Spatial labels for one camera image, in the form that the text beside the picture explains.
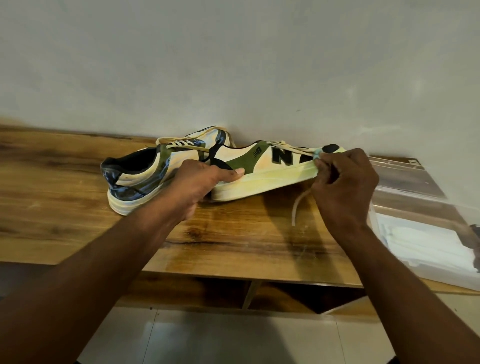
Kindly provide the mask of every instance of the tile grout line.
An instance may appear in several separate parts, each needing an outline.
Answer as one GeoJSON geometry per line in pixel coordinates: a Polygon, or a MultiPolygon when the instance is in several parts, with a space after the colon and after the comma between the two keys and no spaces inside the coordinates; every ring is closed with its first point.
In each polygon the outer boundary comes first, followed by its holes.
{"type": "Polygon", "coordinates": [[[158,310],[155,310],[155,317],[154,317],[153,322],[152,322],[152,329],[150,330],[150,335],[148,336],[147,347],[145,348],[145,353],[144,353],[144,358],[142,359],[142,364],[144,364],[144,362],[145,362],[145,357],[147,355],[147,350],[148,350],[148,344],[150,344],[150,338],[152,337],[153,326],[155,325],[155,320],[156,320],[157,314],[158,314],[158,310]]]}
{"type": "Polygon", "coordinates": [[[336,318],[335,318],[335,325],[336,325],[336,331],[338,333],[338,339],[340,340],[340,348],[342,348],[343,363],[347,364],[347,361],[345,360],[345,352],[343,351],[342,337],[340,336],[340,330],[338,329],[338,322],[336,321],[336,318]]]}

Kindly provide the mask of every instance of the shoe upper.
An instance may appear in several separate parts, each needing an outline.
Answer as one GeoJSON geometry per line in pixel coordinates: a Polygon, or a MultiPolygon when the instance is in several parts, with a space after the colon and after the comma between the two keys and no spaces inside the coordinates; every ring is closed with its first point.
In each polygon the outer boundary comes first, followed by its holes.
{"type": "Polygon", "coordinates": [[[183,138],[159,138],[157,146],[107,158],[100,168],[111,194],[122,201],[133,201],[171,179],[184,160],[208,160],[208,151],[215,145],[235,144],[227,131],[212,126],[183,138]]]}
{"type": "Polygon", "coordinates": [[[245,174],[249,174],[308,162],[313,159],[314,153],[319,151],[337,153],[344,152],[345,149],[336,144],[315,149],[290,146],[285,142],[259,140],[244,148],[217,144],[210,149],[209,154],[212,165],[228,170],[244,168],[245,174]]]}

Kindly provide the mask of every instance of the white cloth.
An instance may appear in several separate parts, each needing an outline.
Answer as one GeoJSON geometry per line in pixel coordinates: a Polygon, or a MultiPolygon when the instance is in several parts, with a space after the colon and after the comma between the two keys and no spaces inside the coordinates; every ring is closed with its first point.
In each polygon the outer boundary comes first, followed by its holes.
{"type": "Polygon", "coordinates": [[[477,272],[473,250],[462,245],[455,231],[383,214],[377,214],[377,221],[384,243],[400,260],[477,272]]]}

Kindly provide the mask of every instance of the sneaker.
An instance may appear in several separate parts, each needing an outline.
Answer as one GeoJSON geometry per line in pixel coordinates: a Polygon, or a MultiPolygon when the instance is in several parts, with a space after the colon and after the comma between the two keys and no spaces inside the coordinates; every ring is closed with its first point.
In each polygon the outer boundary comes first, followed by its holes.
{"type": "Polygon", "coordinates": [[[244,148],[217,144],[210,149],[210,163],[228,170],[245,168],[245,175],[234,182],[217,184],[212,201],[236,200],[313,178],[318,173],[313,155],[319,152],[339,153],[345,149],[335,144],[315,149],[263,140],[244,148]]]}
{"type": "Polygon", "coordinates": [[[107,158],[100,168],[109,184],[108,203],[128,215],[166,187],[186,159],[206,161],[215,145],[235,146],[230,134],[212,126],[183,138],[158,138],[156,147],[138,150],[121,158],[107,158]]]}

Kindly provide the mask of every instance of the hand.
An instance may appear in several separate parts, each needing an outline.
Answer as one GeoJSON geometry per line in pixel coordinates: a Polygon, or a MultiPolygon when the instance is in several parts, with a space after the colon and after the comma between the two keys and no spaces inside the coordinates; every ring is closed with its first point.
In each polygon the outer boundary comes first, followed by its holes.
{"type": "Polygon", "coordinates": [[[165,190],[175,203],[186,206],[183,220],[193,216],[197,203],[219,182],[233,182],[243,176],[245,169],[223,170],[193,159],[184,160],[170,186],[165,190]]]}
{"type": "Polygon", "coordinates": [[[367,226],[367,216],[378,174],[362,149],[322,153],[314,160],[318,174],[312,194],[328,231],[341,243],[367,226]],[[339,177],[329,183],[332,166],[339,177]]]}

